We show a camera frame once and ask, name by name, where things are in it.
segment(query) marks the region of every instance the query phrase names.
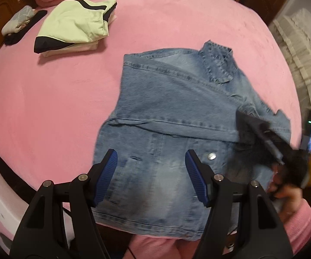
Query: blue denim jacket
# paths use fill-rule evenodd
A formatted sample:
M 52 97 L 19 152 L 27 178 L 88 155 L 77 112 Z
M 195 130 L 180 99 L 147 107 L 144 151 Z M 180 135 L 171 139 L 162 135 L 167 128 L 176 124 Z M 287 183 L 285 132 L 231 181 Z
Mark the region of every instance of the blue denim jacket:
M 200 51 L 160 49 L 124 56 L 117 106 L 101 127 L 94 162 L 109 148 L 118 166 L 97 222 L 133 233 L 197 240 L 209 209 L 198 201 L 184 164 L 188 149 L 231 181 L 266 188 L 271 157 L 236 110 L 271 122 L 290 140 L 290 122 L 273 114 L 237 67 L 230 48 L 208 41 Z M 231 227 L 236 227 L 234 206 Z

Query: beige ruffled fabric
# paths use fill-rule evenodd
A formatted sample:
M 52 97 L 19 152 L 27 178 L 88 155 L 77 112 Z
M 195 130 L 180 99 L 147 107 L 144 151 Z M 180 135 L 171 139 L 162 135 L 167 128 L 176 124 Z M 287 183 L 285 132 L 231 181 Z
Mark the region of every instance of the beige ruffled fabric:
M 293 17 L 283 16 L 269 26 L 290 67 L 302 120 L 311 108 L 311 14 L 305 11 Z

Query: person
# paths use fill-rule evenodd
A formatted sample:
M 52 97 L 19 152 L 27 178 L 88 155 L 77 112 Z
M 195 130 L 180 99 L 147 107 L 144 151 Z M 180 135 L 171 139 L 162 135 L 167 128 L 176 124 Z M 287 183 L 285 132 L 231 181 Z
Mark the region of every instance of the person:
M 273 165 L 272 169 L 274 175 L 267 192 L 275 192 L 282 184 L 280 167 Z M 278 215 L 296 254 L 311 237 L 311 207 L 303 198 L 302 189 L 291 184 L 283 185 L 274 196 L 284 199 Z M 123 259 L 192 259 L 199 242 L 135 235 Z

